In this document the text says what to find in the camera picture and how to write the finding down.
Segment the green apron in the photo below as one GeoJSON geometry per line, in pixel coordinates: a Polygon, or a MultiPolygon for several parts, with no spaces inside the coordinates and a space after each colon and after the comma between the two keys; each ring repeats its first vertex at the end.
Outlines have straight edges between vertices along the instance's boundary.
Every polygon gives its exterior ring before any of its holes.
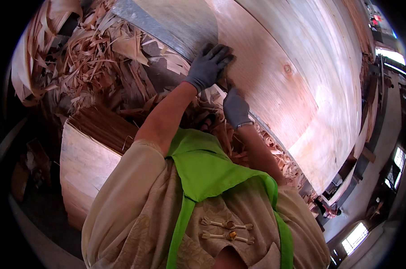
{"type": "Polygon", "coordinates": [[[234,164],[222,151],[216,137],[194,129],[178,129],[168,157],[172,157],[182,182],[182,208],[174,228],[167,257],[167,268],[176,267],[179,245],[196,203],[215,197],[239,183],[260,178],[273,207],[281,244],[281,269],[291,269],[293,243],[289,227],[276,212],[277,184],[267,173],[234,164]]]}

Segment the sleeve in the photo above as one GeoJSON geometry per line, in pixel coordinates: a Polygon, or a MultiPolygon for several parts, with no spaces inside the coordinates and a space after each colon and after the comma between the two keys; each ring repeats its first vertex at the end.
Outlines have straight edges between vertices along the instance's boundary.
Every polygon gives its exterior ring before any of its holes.
{"type": "Polygon", "coordinates": [[[86,266],[123,241],[166,167],[159,147],[140,139],[126,151],[98,192],[82,228],[86,266]]]}
{"type": "Polygon", "coordinates": [[[291,229],[295,268],[326,268],[330,252],[317,221],[297,190],[278,187],[276,204],[279,215],[291,229]]]}

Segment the wood knot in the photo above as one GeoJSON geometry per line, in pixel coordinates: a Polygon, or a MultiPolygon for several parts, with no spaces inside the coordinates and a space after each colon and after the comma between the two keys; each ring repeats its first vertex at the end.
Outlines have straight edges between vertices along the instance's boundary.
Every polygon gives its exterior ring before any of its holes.
{"type": "Polygon", "coordinates": [[[291,66],[285,65],[285,66],[284,66],[284,70],[285,70],[285,72],[287,72],[287,73],[291,73],[291,66]]]}

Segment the forearm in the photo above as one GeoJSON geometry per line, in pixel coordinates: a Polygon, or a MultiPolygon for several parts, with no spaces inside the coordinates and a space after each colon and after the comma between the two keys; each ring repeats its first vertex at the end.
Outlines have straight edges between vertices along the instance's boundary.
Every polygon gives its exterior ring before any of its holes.
{"type": "Polygon", "coordinates": [[[196,94],[195,87],[187,82],[177,86],[152,110],[135,140],[146,139],[157,144],[165,157],[178,131],[182,115],[196,94]]]}
{"type": "Polygon", "coordinates": [[[237,132],[248,152],[249,167],[251,169],[266,172],[273,177],[278,186],[286,185],[286,180],[282,176],[275,158],[258,135],[254,126],[246,125],[238,127],[237,132]]]}

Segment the gray work glove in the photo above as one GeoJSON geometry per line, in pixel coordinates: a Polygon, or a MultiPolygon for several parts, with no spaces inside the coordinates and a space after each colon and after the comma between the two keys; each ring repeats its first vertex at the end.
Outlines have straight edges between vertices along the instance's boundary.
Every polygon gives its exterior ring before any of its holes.
{"type": "Polygon", "coordinates": [[[237,89],[233,88],[224,99],[224,115],[227,122],[231,124],[234,130],[237,130],[242,124],[251,124],[248,117],[249,105],[237,94],[237,89]]]}
{"type": "Polygon", "coordinates": [[[221,78],[224,67],[232,61],[233,55],[227,55],[229,47],[218,44],[213,47],[206,43],[191,64],[184,81],[191,83],[197,91],[211,87],[221,78]]]}

